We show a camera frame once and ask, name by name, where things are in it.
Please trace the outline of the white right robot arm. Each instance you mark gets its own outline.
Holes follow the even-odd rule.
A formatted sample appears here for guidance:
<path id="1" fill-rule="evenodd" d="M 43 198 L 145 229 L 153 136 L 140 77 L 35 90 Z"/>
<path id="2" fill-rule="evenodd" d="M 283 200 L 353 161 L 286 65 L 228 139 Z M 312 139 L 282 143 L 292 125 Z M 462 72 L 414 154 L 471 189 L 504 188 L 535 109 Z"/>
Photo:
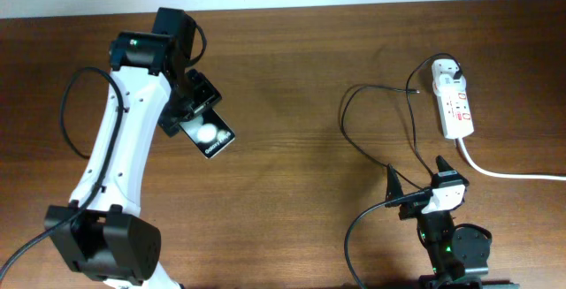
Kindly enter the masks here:
<path id="1" fill-rule="evenodd" d="M 417 220 L 418 238 L 433 270 L 419 278 L 421 288 L 480 288 L 493 236 L 481 226 L 454 223 L 452 212 L 464 204 L 469 180 L 442 156 L 436 164 L 431 184 L 412 194 L 402 191 L 397 170 L 388 165 L 387 206 L 397 207 L 401 220 Z"/>

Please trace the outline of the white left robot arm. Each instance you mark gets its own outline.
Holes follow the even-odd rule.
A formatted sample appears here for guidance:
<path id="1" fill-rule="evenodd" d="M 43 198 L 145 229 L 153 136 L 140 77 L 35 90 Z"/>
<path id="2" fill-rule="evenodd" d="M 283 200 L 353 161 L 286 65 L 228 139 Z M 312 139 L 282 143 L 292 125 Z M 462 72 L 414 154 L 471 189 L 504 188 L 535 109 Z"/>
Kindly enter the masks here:
<path id="1" fill-rule="evenodd" d="M 44 227 L 67 267 L 114 288 L 173 288 L 159 261 L 162 237 L 141 219 L 142 177 L 154 132 L 184 133 L 207 158 L 235 137 L 214 111 L 221 94 L 195 69 L 202 28 L 184 11 L 160 8 L 148 33 L 111 43 L 109 93 L 88 166 L 65 206 Z"/>

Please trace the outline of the black Galaxy smartphone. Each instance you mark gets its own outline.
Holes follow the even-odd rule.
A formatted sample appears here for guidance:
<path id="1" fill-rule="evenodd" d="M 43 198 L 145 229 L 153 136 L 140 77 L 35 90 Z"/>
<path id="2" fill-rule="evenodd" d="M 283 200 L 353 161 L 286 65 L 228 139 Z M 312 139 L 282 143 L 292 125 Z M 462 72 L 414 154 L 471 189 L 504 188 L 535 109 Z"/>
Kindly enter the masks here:
<path id="1" fill-rule="evenodd" d="M 235 132 L 214 110 L 181 122 L 180 128 L 207 159 L 215 157 L 235 139 Z"/>

